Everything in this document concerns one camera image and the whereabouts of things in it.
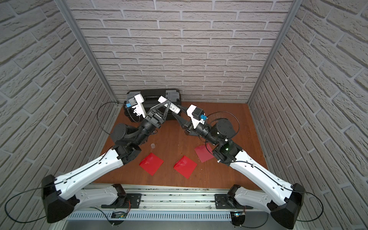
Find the white glue stick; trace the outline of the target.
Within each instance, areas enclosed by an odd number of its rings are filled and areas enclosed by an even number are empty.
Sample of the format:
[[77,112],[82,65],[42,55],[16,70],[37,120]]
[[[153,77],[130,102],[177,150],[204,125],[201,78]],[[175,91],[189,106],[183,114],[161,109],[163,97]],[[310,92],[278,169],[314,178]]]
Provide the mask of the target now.
[[163,103],[163,105],[165,107],[168,107],[170,111],[172,111],[175,114],[179,114],[181,112],[181,109],[173,104],[170,100],[168,100],[167,98],[160,96],[160,98],[158,99],[159,103]]

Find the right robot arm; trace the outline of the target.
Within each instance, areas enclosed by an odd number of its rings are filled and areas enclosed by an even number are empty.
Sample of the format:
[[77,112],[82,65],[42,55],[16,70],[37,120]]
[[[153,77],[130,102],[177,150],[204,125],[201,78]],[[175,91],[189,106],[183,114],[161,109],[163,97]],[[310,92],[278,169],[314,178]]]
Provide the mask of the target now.
[[278,224],[289,230],[294,228],[306,192],[302,185],[292,185],[257,163],[232,140],[236,132],[228,119],[220,118],[213,126],[206,121],[199,121],[195,126],[192,121],[177,114],[174,117],[187,134],[200,136],[214,145],[212,153],[220,163],[237,170],[262,190],[252,192],[241,186],[233,186],[229,191],[233,200],[241,206],[250,206],[269,213]]

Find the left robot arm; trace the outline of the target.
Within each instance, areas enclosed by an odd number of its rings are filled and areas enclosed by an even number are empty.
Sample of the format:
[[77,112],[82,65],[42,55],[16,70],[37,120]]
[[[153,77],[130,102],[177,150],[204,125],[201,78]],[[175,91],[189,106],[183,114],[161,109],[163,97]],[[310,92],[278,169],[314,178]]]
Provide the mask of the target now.
[[84,187],[108,172],[133,161],[154,131],[165,122],[168,113],[180,112],[169,100],[152,107],[147,113],[139,105],[134,111],[144,116],[138,127],[118,124],[111,133],[114,145],[102,156],[71,171],[42,179],[42,200],[48,223],[58,222],[79,209],[100,206],[102,208],[130,208],[122,185],[114,184],[103,189],[84,190]]

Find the right dark red envelope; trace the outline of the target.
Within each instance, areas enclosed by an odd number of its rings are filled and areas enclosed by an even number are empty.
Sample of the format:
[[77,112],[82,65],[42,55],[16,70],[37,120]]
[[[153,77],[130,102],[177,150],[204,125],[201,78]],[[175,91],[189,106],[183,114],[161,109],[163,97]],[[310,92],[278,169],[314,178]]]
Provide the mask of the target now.
[[214,158],[212,149],[208,143],[206,145],[196,147],[195,152],[202,163]]

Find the middle red envelope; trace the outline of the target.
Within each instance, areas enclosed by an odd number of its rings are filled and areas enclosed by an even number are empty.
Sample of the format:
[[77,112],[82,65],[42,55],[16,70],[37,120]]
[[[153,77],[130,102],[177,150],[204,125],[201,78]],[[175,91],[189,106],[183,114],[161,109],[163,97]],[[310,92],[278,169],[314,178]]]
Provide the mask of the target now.
[[195,163],[190,158],[183,156],[175,165],[174,169],[179,172],[186,179],[192,175],[193,171],[197,167],[197,163]]

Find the left red envelope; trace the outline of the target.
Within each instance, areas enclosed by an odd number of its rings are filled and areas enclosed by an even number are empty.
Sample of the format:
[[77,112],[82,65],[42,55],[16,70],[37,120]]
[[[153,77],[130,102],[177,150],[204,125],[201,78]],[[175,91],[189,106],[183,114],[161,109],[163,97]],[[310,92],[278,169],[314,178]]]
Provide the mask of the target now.
[[154,176],[154,174],[158,171],[158,169],[163,164],[163,160],[156,156],[153,153],[150,153],[146,158],[144,158],[139,166],[145,170],[148,174],[151,176]]

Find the black plastic toolbox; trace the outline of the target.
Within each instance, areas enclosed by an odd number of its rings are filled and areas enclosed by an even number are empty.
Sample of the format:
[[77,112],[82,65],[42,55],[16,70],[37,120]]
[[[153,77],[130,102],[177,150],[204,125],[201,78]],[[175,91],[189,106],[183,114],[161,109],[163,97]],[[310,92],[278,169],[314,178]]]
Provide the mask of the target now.
[[133,98],[135,95],[141,94],[144,102],[143,107],[146,112],[148,112],[152,107],[157,105],[158,99],[160,96],[163,96],[173,102],[175,105],[182,105],[182,98],[180,91],[178,89],[146,89],[146,90],[135,90],[129,91],[126,94],[126,101],[124,102],[124,114],[129,118],[131,122],[142,121],[143,117],[138,117],[134,112],[133,108],[127,108],[126,104],[130,98]]

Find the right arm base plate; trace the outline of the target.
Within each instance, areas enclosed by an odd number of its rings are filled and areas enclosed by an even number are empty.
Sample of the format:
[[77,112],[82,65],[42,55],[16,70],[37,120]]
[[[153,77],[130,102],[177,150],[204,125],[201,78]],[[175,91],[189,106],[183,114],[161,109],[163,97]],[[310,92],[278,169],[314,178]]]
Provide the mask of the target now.
[[228,194],[215,194],[214,197],[216,209],[253,209],[251,206],[242,206]]

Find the aluminium rail frame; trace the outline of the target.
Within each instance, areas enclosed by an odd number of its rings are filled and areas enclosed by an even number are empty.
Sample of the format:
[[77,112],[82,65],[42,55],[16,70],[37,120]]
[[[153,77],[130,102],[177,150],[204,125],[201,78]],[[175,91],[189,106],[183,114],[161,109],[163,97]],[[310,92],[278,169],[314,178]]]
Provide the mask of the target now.
[[136,190],[134,193],[142,194],[139,208],[141,209],[193,209],[198,208],[216,208],[213,191],[204,189],[148,189]]

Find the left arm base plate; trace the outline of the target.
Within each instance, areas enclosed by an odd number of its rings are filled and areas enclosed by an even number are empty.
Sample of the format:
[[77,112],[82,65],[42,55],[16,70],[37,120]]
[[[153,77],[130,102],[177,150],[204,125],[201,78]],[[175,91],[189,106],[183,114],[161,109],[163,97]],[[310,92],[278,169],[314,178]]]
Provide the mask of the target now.
[[103,209],[138,209],[140,206],[142,194],[126,194],[124,197],[118,197],[111,205],[101,205]]

